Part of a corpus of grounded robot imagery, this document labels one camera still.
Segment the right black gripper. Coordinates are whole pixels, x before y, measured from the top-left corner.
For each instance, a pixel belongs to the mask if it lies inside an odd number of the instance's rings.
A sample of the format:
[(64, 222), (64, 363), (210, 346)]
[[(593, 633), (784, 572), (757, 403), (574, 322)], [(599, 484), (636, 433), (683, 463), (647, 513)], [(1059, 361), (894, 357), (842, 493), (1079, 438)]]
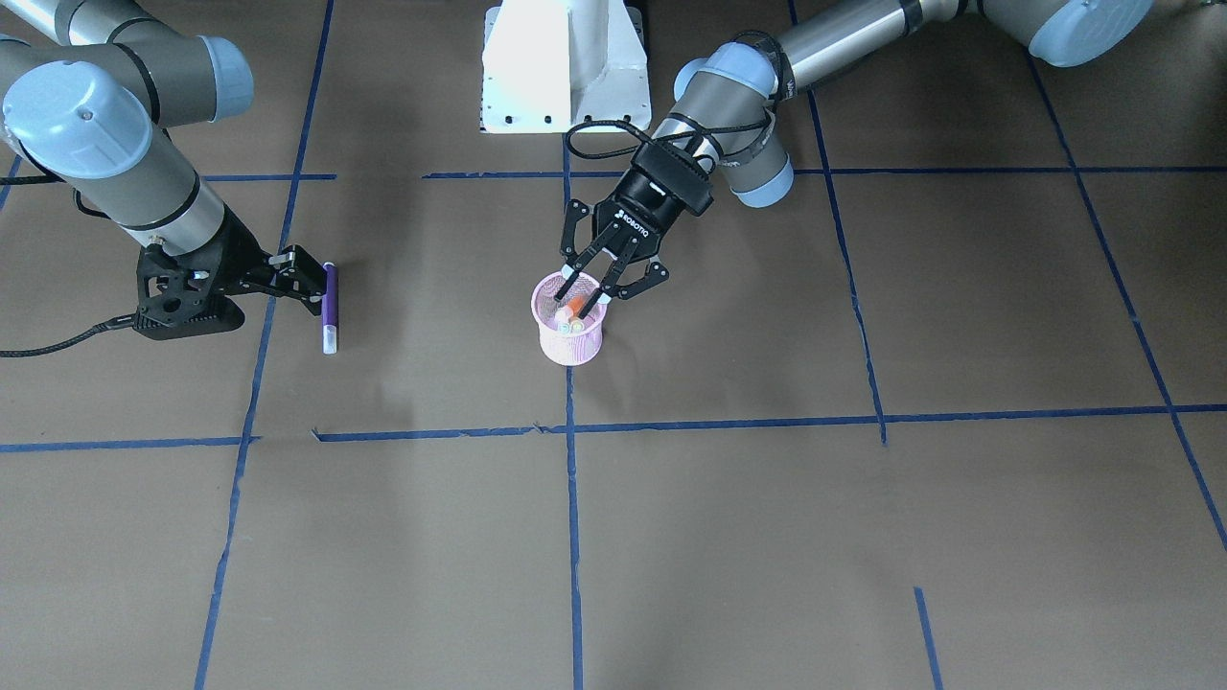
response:
[(310, 316), (323, 314), (325, 270), (303, 247), (290, 246), (276, 255), (263, 250), (252, 231), (229, 209), (218, 232), (201, 248), (168, 253), (171, 242), (155, 241), (137, 259), (137, 304), (161, 309), (178, 301), (195, 309), (210, 293), (267, 293), (302, 303)]

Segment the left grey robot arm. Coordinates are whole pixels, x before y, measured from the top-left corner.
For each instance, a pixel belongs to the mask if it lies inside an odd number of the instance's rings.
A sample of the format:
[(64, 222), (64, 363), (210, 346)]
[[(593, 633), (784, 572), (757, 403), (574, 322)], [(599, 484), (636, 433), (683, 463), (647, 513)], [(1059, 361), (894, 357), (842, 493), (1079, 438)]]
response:
[(748, 207), (787, 196), (795, 169), (775, 134), (779, 106), (903, 36), (977, 14), (1032, 56), (1071, 68), (1117, 47), (1151, 9), (1148, 1), (842, 1), (782, 36), (741, 32), (679, 72), (676, 101), (656, 129), (614, 123), (636, 136), (628, 169), (594, 207), (569, 203), (560, 247), (564, 280), (555, 300), (568, 300), (602, 253), (611, 257), (609, 270), (575, 317), (663, 284), (669, 276), (660, 260), (663, 237), (680, 214), (709, 209), (714, 173)]

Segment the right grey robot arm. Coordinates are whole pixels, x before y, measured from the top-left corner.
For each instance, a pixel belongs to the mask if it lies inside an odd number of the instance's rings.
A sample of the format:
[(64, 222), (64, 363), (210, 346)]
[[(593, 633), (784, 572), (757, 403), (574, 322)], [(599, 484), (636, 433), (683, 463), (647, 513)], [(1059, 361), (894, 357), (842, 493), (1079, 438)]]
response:
[(2, 9), (49, 39), (2, 38), (2, 140), (141, 246), (140, 316), (182, 327), (252, 292), (320, 313), (324, 266), (298, 247), (263, 250), (171, 138), (252, 106), (240, 48), (182, 34), (134, 1)]

